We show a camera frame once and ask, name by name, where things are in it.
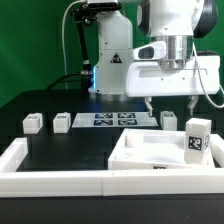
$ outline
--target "white box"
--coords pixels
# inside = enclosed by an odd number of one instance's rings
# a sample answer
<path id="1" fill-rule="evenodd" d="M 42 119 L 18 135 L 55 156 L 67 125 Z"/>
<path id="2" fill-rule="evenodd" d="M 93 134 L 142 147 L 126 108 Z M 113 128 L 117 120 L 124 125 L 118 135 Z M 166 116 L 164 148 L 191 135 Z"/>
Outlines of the white box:
<path id="1" fill-rule="evenodd" d="M 186 123 L 185 161 L 198 164 L 208 162 L 211 120 L 192 118 Z"/>
<path id="2" fill-rule="evenodd" d="M 67 133 L 71 126 L 70 113 L 58 113 L 53 120 L 54 133 Z"/>
<path id="3" fill-rule="evenodd" d="M 160 113 L 160 124 L 163 130 L 176 131 L 177 130 L 177 117 L 172 111 L 162 111 Z"/>
<path id="4" fill-rule="evenodd" d="M 108 159 L 109 170 L 214 167 L 211 153 L 205 166 L 184 160 L 185 132 L 125 129 Z"/>
<path id="5" fill-rule="evenodd" d="M 43 126 L 43 116 L 40 113 L 29 114 L 23 120 L 24 134 L 37 134 Z"/>

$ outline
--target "black and white marker card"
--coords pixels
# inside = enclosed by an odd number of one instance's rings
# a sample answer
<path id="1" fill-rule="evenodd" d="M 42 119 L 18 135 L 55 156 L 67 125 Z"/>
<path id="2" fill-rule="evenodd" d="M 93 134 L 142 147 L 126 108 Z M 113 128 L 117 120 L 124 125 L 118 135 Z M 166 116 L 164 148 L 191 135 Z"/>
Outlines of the black and white marker card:
<path id="1" fill-rule="evenodd" d="M 157 127 L 155 117 L 147 112 L 118 112 L 118 113 L 77 113 L 73 128 L 91 127 Z"/>

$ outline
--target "cable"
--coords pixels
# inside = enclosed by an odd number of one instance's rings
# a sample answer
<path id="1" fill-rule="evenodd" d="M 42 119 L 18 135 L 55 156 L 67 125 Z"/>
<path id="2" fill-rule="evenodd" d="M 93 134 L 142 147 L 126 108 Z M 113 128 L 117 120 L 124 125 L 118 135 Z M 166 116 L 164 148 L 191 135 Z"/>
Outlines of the cable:
<path id="1" fill-rule="evenodd" d="M 69 74 L 69 75 L 64 75 L 62 77 L 60 77 L 59 79 L 57 79 L 56 81 L 54 81 L 53 83 L 51 83 L 46 90 L 51 90 L 55 85 L 57 85 L 58 83 L 63 82 L 65 79 L 68 79 L 70 77 L 74 77 L 74 76 L 80 76 L 79 73 L 75 73 L 75 74 Z"/>
<path id="2" fill-rule="evenodd" d="M 209 97 L 208 93 L 205 90 L 205 87 L 204 87 L 204 84 L 203 84 L 202 78 L 201 78 L 201 68 L 200 68 L 200 64 L 199 64 L 199 61 L 198 61 L 197 51 L 196 51 L 196 48 L 195 48 L 194 43 L 193 43 L 193 52 L 194 52 L 194 56 L 195 56 L 195 62 L 196 62 L 197 70 L 198 70 L 199 80 L 200 80 L 200 83 L 201 83 L 201 87 L 203 89 L 203 92 L 205 94 L 205 97 L 207 98 L 208 102 L 212 106 L 214 106 L 214 107 L 216 107 L 218 109 L 224 108 L 224 103 L 222 105 L 217 105 L 214 101 L 212 101 L 212 99 Z M 224 96 L 224 90 L 223 90 L 222 86 L 219 85 L 219 88 L 220 88 L 220 90 L 221 90 L 221 92 L 222 92 L 222 94 Z"/>
<path id="3" fill-rule="evenodd" d="M 65 51 L 65 20 L 66 20 L 66 16 L 68 14 L 69 9 L 78 3 L 82 3 L 82 2 L 86 2 L 86 0 L 79 0 L 79 1 L 74 1 L 72 2 L 68 8 L 65 10 L 64 12 L 64 16 L 63 16 L 63 20 L 62 20 L 62 49 L 63 49 L 63 58 L 64 58 L 64 72 L 65 75 L 67 74 L 67 59 L 66 59 L 66 51 Z"/>

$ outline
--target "black cable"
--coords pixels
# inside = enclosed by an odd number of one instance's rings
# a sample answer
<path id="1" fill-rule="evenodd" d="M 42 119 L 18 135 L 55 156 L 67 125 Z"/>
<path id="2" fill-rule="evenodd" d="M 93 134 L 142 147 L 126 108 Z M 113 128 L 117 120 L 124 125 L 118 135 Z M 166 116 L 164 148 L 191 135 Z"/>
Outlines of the black cable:
<path id="1" fill-rule="evenodd" d="M 56 81 L 54 81 L 53 83 L 51 83 L 49 86 L 47 86 L 46 90 L 51 90 L 55 85 L 57 85 L 61 81 L 68 79 L 70 77 L 74 77 L 74 76 L 81 76 L 81 74 L 74 73 L 74 74 L 64 75 L 64 76 L 60 77 L 59 79 L 57 79 Z"/>
<path id="2" fill-rule="evenodd" d="M 48 88 L 46 90 L 51 90 L 53 87 L 55 87 L 56 85 L 60 84 L 60 83 L 68 83 L 68 82 L 80 82 L 81 80 L 64 80 L 64 81 L 59 81 L 54 83 L 54 85 L 48 86 Z"/>

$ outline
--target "white container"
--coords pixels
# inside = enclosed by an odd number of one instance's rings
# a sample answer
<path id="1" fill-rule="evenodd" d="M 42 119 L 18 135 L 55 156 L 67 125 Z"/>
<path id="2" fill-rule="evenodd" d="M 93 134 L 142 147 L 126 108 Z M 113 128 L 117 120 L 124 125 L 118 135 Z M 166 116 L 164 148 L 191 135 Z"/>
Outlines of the white container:
<path id="1" fill-rule="evenodd" d="M 211 152 L 205 166 L 184 158 L 185 132 L 125 129 L 108 159 L 109 170 L 214 167 Z"/>

